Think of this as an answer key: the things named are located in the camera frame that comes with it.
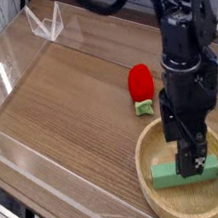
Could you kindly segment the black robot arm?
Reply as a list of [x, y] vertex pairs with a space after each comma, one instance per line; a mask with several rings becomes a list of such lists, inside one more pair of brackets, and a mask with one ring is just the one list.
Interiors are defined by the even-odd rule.
[[[120, 11], [128, 0], [74, 0], [96, 14]], [[207, 162], [206, 117], [218, 95], [218, 58], [211, 49], [218, 18], [211, 0], [151, 0], [162, 38], [164, 87], [159, 93], [165, 139], [175, 141], [176, 172], [202, 174]]]

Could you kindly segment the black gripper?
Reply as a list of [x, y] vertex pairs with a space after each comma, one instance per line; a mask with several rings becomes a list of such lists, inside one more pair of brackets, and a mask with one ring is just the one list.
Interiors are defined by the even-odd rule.
[[184, 178], [202, 174], [208, 151], [205, 120], [217, 104], [218, 58], [210, 51], [195, 68], [164, 68], [161, 79], [159, 108], [165, 140], [177, 141], [176, 172]]

